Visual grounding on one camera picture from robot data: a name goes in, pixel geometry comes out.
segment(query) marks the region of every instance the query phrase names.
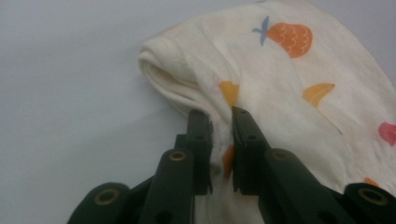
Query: pink fruit print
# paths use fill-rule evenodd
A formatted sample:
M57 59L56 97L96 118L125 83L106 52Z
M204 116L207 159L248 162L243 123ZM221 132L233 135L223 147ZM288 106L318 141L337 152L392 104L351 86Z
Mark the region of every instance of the pink fruit print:
M378 132L391 147L396 144L396 125L383 122L379 125Z
M291 58L298 58L306 54L311 48L312 32L301 24L288 24L279 22L268 29L269 17L262 22L262 28L253 29L253 32L261 34L263 45L265 37L274 40Z

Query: yellow banana print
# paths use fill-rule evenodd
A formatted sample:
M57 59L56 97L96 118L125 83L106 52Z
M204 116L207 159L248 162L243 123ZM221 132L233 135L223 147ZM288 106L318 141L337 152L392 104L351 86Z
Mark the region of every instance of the yellow banana print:
M318 108L320 100L334 89L332 83L319 83L304 90L303 98L314 108Z
M222 81L219 88L227 104L229 106L235 105L238 99L239 85L233 84L231 81Z

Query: orange strawberry print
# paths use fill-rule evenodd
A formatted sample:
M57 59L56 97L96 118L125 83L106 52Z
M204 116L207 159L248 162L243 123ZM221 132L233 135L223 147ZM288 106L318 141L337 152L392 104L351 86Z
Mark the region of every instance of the orange strawberry print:
M263 45L265 37L274 40L291 58L298 58L306 54L311 48L312 32L300 24L288 24L279 22L268 29L269 17L262 22L262 28L253 29L253 32L261 34L261 43Z

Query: cloth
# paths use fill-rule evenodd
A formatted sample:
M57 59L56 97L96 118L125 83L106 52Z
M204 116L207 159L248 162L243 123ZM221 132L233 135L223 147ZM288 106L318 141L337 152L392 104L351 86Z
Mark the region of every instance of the cloth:
M146 41L139 64L178 111L213 121L214 193L197 199L197 223L262 223L257 197L232 188L233 105L321 184L343 192L366 182L396 195L396 92L359 40L309 2L192 18Z

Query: white background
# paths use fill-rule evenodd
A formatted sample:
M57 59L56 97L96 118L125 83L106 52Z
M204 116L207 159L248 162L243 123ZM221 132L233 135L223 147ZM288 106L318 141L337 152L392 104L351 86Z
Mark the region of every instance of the white background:
M394 0L312 2L396 84ZM141 44L243 3L0 0L0 223L66 223L92 188L153 175L186 120L141 75Z

